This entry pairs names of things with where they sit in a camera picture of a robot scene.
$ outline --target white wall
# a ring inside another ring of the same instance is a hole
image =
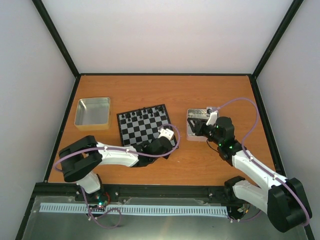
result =
[[[320,239],[320,1],[306,0],[264,67],[258,85],[289,177],[304,185]]]
[[[43,181],[74,83],[31,0],[0,1],[0,239]]]
[[[252,73],[292,0],[44,0],[81,73]]]

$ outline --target orange wooden surface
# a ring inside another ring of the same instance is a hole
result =
[[[110,98],[111,127],[109,130],[79,131],[74,125],[78,100],[94,97]],[[221,186],[232,177],[246,176],[223,161],[205,142],[187,141],[187,109],[221,106],[238,97],[255,100],[247,76],[82,76],[59,150],[87,135],[94,135],[104,144],[121,146],[117,113],[165,104],[171,123],[181,134],[179,149],[169,159],[159,158],[141,168],[103,165],[96,167],[94,172],[105,184]],[[254,107],[246,101],[236,101],[219,113],[232,119],[239,141],[250,130],[256,117]],[[260,120],[245,145],[256,158],[274,169]],[[64,178],[62,173],[53,169],[48,181],[61,183]]]

